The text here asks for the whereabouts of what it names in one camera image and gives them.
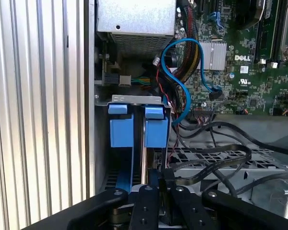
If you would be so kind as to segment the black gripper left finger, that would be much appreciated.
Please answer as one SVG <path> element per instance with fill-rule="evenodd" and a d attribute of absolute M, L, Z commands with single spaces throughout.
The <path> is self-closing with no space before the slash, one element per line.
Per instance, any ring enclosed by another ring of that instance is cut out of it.
<path fill-rule="evenodd" d="M 27 227 L 28 230 L 157 230 L 159 172 L 148 170 L 148 184 L 128 193 L 106 190 Z"/>

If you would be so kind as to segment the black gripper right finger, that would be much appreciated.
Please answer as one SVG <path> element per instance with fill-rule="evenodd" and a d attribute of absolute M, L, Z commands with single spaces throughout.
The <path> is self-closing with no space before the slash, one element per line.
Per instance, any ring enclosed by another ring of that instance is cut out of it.
<path fill-rule="evenodd" d="M 177 213 L 189 230 L 288 230 L 288 219 L 221 191 L 190 192 L 172 169 L 162 172 L 160 190 L 169 193 L 166 214 Z"/>

